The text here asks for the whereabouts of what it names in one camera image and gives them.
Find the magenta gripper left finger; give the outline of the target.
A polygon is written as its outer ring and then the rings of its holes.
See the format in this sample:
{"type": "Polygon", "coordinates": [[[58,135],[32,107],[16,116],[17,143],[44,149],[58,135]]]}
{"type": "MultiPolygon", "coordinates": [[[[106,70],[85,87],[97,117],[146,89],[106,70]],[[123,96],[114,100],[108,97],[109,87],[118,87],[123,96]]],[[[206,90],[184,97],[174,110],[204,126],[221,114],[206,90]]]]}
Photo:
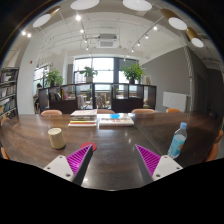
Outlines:
{"type": "Polygon", "coordinates": [[[92,155],[91,147],[81,148],[69,156],[57,156],[44,170],[76,185],[81,185],[92,155]]]}

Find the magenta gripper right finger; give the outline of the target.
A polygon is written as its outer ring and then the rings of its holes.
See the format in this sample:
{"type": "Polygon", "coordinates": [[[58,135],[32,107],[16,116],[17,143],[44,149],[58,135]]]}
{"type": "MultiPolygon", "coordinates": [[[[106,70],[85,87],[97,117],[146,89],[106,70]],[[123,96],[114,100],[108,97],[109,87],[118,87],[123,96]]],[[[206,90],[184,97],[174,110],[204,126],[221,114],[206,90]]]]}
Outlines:
{"type": "Polygon", "coordinates": [[[168,155],[159,156],[140,145],[135,145],[135,156],[145,185],[182,169],[168,155]]]}

